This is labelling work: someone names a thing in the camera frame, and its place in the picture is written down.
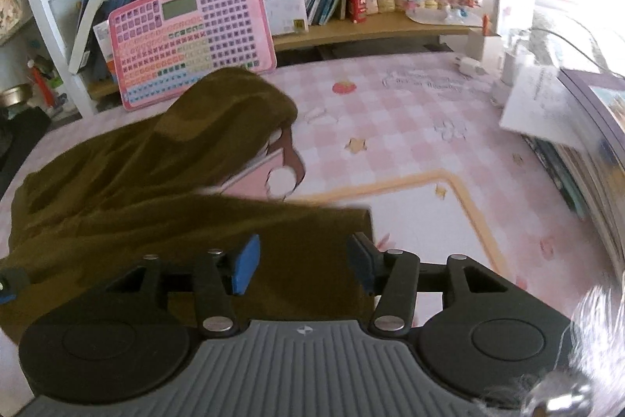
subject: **desk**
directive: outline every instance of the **desk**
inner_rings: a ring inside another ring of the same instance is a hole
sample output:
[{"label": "desk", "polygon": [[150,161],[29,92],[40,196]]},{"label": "desk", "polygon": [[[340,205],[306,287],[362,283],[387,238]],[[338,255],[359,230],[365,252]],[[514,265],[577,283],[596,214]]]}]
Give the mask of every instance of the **desk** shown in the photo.
[{"label": "desk", "polygon": [[[489,84],[460,75],[453,54],[308,63],[265,78],[299,109],[293,145],[305,177],[288,199],[340,201],[338,191],[346,187],[369,189],[445,172],[462,189],[460,195],[468,195],[474,207],[470,219],[483,220],[506,276],[550,306],[570,314],[593,284],[611,274],[593,226],[569,211],[521,137],[499,128],[501,111],[490,103]],[[11,200],[29,172],[83,140],[170,104],[131,113],[114,109],[47,134],[0,201],[0,256],[8,249]],[[441,255],[463,250],[461,242],[442,245]],[[18,378],[14,349],[4,344],[0,349],[0,391],[8,389],[25,403],[27,388]]]}]

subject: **wooden shelf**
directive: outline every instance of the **wooden shelf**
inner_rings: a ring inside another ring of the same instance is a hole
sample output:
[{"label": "wooden shelf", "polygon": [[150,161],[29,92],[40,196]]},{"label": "wooden shelf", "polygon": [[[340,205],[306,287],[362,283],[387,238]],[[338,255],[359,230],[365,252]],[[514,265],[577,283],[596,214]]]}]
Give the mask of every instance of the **wooden shelf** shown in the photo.
[{"label": "wooden shelf", "polygon": [[[297,48],[330,45],[345,41],[373,40],[393,37],[426,37],[444,35],[464,35],[468,27],[461,25],[428,25],[416,23],[404,13],[382,13],[370,16],[364,23],[351,20],[332,20],[327,25],[314,25],[306,34],[288,34],[274,38],[276,52]],[[87,87],[93,100],[102,99],[119,90],[113,81],[94,82]]]}]

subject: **metal screw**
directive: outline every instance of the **metal screw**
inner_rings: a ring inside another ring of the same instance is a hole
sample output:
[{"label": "metal screw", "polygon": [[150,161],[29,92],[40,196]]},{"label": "metal screw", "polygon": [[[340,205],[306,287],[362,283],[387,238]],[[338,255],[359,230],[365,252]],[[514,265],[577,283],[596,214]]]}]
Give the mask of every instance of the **metal screw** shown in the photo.
[{"label": "metal screw", "polygon": [[211,316],[202,322],[202,327],[212,333],[225,333],[234,326],[227,316]]},{"label": "metal screw", "polygon": [[376,326],[376,329],[387,333],[399,331],[405,326],[404,320],[402,320],[399,316],[393,316],[392,314],[377,317],[373,324]]}]

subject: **cartoon character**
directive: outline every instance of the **cartoon character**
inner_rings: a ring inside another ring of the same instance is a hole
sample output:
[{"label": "cartoon character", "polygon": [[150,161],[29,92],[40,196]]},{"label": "cartoon character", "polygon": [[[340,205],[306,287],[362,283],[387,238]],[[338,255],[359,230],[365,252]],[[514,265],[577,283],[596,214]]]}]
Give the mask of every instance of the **cartoon character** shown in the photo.
[{"label": "cartoon character", "polygon": [[304,163],[293,147],[293,134],[288,127],[273,133],[265,147],[238,174],[220,186],[201,192],[254,200],[284,200],[304,176]]}]

